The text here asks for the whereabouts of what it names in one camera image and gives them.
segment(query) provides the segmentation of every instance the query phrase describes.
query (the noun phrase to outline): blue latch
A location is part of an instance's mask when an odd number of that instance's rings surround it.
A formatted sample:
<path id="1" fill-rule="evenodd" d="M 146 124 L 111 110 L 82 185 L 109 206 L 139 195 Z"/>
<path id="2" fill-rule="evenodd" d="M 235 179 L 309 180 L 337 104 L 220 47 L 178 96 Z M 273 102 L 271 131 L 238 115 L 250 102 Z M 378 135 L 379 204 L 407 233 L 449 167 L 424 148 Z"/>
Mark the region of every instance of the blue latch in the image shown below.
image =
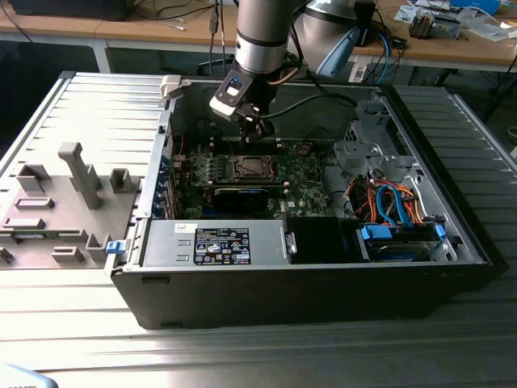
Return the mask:
<path id="1" fill-rule="evenodd" d="M 379 239 L 391 239 L 391 230 L 386 225 L 365 225 L 361 229 L 363 240 L 379 240 Z"/>
<path id="2" fill-rule="evenodd" d="M 436 235 L 438 235 L 438 238 L 441 240 L 443 238 L 445 238 L 445 229 L 442 225 L 437 225 L 435 226 L 435 232 L 436 232 Z"/>
<path id="3" fill-rule="evenodd" d="M 125 252 L 126 242 L 125 240 L 113 240 L 106 245 L 106 253 L 109 255 L 116 254 L 121 255 Z"/>

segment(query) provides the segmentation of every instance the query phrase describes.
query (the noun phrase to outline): blue cable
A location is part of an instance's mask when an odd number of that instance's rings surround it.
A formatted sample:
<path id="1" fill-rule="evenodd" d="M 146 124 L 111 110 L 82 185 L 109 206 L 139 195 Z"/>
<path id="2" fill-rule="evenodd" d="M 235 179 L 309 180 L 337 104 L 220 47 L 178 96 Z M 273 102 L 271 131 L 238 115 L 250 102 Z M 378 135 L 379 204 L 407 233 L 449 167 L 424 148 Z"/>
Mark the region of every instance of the blue cable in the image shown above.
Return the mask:
<path id="1" fill-rule="evenodd" d="M 385 192 L 388 188 L 393 190 L 393 194 L 395 195 L 395 203 L 397 204 L 397 211 L 398 216 L 401 218 L 401 221 L 403 224 L 406 224 L 408 226 L 413 226 L 413 222 L 411 222 L 409 216 L 404 211 L 404 205 L 402 204 L 402 197 L 401 193 L 398 192 L 397 188 L 392 186 L 391 184 L 385 184 L 384 186 L 381 186 L 379 190 L 377 190 L 377 197 L 376 197 L 376 203 L 377 203 L 377 211 L 379 214 L 391 224 L 391 226 L 397 226 L 395 221 L 388 216 L 388 214 L 385 213 L 385 211 L 382 209 L 382 193 Z"/>
<path id="2" fill-rule="evenodd" d="M 380 75 L 380 78 L 377 80 L 377 84 L 380 83 L 380 81 L 382 81 L 382 78 L 385 77 L 386 75 L 386 70 L 388 69 L 388 66 L 389 66 L 389 44 L 388 44 L 388 41 L 386 40 L 385 36 L 382 35 L 380 32 L 377 32 L 377 35 L 380 36 L 380 38 L 382 39 L 383 42 L 385 42 L 385 48 L 386 48 L 386 63 L 385 63 L 385 67 L 384 69 L 382 70 L 382 74 Z"/>

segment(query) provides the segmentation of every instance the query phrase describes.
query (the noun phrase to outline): workbench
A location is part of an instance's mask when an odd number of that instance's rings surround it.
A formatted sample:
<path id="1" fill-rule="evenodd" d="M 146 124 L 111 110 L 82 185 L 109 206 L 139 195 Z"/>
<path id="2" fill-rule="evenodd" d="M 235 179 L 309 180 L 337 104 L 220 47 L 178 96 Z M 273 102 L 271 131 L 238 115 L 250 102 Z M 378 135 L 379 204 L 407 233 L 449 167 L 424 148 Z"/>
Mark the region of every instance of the workbench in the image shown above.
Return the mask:
<path id="1" fill-rule="evenodd" d="M 62 141 L 80 141 L 85 162 L 100 175 L 117 166 L 145 179 L 161 80 L 123 74 L 58 79 L 0 162 L 0 212 L 18 192 L 20 163 L 37 160 L 53 175 L 69 174 L 56 156 Z M 472 172 L 465 169 L 458 172 Z M 515 206 L 505 214 L 501 223 L 515 221 Z M 515 243 L 501 244 L 507 244 L 512 265 Z M 40 371 L 60 388 L 136 388 L 149 382 L 157 388 L 517 382 L 512 266 L 482 291 L 458 295 L 425 319 L 160 331 L 138 326 L 101 268 L 4 269 L 0 363 Z"/>
<path id="2" fill-rule="evenodd" d="M 156 0 L 157 7 L 174 4 L 172 0 Z M 380 13 L 385 24 L 394 35 L 408 40 L 401 65 L 437 67 L 444 69 L 506 71 L 511 64 L 517 48 L 513 40 L 502 40 L 494 43 L 463 31 L 459 40 L 416 40 L 409 38 L 408 24 L 393 20 L 396 9 L 403 0 L 384 0 L 380 2 Z M 70 44 L 89 46 L 93 49 L 99 71 L 111 73 L 109 49 L 149 49 L 163 51 L 184 51 L 207 53 L 210 43 L 208 21 L 210 10 L 201 11 L 184 17 L 185 23 L 170 21 L 183 25 L 185 31 L 165 25 L 158 21 L 145 20 L 131 15 L 125 22 L 109 22 L 96 19 L 59 18 L 50 16 L 20 16 L 14 13 L 11 6 L 4 2 L 11 18 L 36 43 Z M 170 10 L 177 15 L 185 11 L 206 6 L 206 2 L 195 0 L 187 7 Z M 142 4 L 143 11 L 150 10 L 151 5 Z M 225 40 L 226 52 L 234 53 L 237 26 L 237 9 L 225 6 Z M 517 11 L 502 8 L 496 15 L 500 19 L 517 18 Z M 26 41 L 12 22 L 0 12 L 0 40 Z M 221 53 L 221 35 L 215 39 L 214 53 Z M 379 43 L 367 47 L 355 48 L 350 61 L 355 63 L 350 81 L 359 81 L 364 74 L 364 67 L 377 61 L 383 54 Z"/>

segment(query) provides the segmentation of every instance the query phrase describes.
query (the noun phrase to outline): power supply label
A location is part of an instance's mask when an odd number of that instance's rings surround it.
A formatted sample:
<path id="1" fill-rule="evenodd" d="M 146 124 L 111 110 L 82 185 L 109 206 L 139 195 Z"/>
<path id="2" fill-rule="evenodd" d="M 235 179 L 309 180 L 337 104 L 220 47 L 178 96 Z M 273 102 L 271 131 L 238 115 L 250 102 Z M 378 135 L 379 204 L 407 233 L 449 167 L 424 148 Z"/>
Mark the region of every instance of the power supply label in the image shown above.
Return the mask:
<path id="1" fill-rule="evenodd" d="M 250 230 L 218 228 L 195 230 L 197 265 L 251 264 Z"/>

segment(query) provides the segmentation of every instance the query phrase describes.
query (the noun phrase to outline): robotic arm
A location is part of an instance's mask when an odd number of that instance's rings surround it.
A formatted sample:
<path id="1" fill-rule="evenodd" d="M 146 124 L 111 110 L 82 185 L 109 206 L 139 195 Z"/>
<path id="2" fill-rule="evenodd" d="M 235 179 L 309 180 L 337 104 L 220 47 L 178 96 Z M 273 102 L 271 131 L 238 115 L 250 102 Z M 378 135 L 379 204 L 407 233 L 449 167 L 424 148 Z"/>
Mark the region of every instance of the robotic arm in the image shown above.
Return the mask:
<path id="1" fill-rule="evenodd" d="M 210 101 L 227 120 L 241 121 L 242 140 L 273 134 L 272 124 L 261 120 L 276 96 L 288 47 L 292 13 L 299 0 L 241 0 L 237 17 L 235 61 Z"/>
<path id="2" fill-rule="evenodd" d="M 217 115 L 240 122 L 244 142 L 275 132 L 263 117 L 278 86 L 298 71 L 282 75 L 293 12 L 303 4 L 301 0 L 239 2 L 235 61 L 210 107 Z M 313 0 L 296 21 L 317 74 L 333 76 L 351 55 L 359 36 L 353 6 L 354 0 Z"/>

